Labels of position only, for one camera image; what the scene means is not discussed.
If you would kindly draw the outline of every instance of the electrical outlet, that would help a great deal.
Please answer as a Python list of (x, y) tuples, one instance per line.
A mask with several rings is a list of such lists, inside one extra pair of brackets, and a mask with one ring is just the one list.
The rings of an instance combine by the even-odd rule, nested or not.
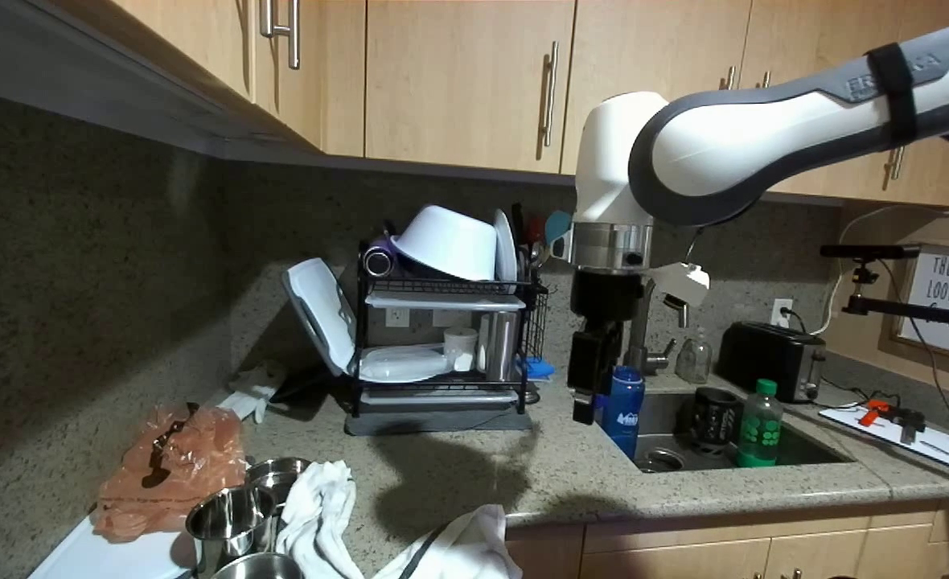
[(771, 298), (768, 326), (779, 326), (779, 329), (793, 326), (793, 314), (785, 314), (781, 307), (794, 307), (794, 298)]

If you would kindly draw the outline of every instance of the granite countertop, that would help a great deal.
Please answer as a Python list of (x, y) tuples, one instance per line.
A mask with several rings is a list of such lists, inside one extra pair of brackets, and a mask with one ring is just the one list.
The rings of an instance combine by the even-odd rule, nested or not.
[[(693, 389), (654, 375), (650, 391)], [(423, 535), (475, 503), (501, 503), (516, 524), (716, 516), (820, 510), (848, 503), (949, 501), (949, 471), (787, 410), (798, 430), (852, 463), (641, 471), (600, 425), (572, 422), (572, 389), (545, 384), (527, 430), (345, 433), (345, 408), (322, 403), (311, 419), (270, 410), (248, 425), (252, 456), (345, 460), (358, 503), (345, 535), (358, 567), (372, 571)]]

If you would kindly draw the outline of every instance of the white robotic arm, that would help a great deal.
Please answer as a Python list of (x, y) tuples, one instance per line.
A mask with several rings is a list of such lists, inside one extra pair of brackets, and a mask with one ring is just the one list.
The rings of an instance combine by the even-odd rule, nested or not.
[(629, 93), (587, 123), (576, 223), (716, 226), (793, 172), (933, 134), (949, 137), (949, 27), (781, 85)]

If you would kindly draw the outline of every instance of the backsplash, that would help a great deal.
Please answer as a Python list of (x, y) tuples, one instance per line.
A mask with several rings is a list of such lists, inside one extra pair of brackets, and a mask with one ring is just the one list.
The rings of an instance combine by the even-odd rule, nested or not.
[[(284, 267), (324, 257), (345, 279), (360, 238), (426, 203), (488, 219), (572, 209), (572, 180), (415, 175), (219, 165), (0, 104), (0, 575), (26, 575), (89, 509), (143, 419), (219, 394), (259, 359), (319, 364)], [(820, 326), (841, 209), (767, 203), (704, 230), (714, 277), (697, 321), (716, 334), (794, 295)], [(657, 229), (654, 264), (686, 230)], [(546, 346), (564, 371), (579, 317), (571, 267), (546, 267)], [(654, 306), (654, 344), (680, 321)]]

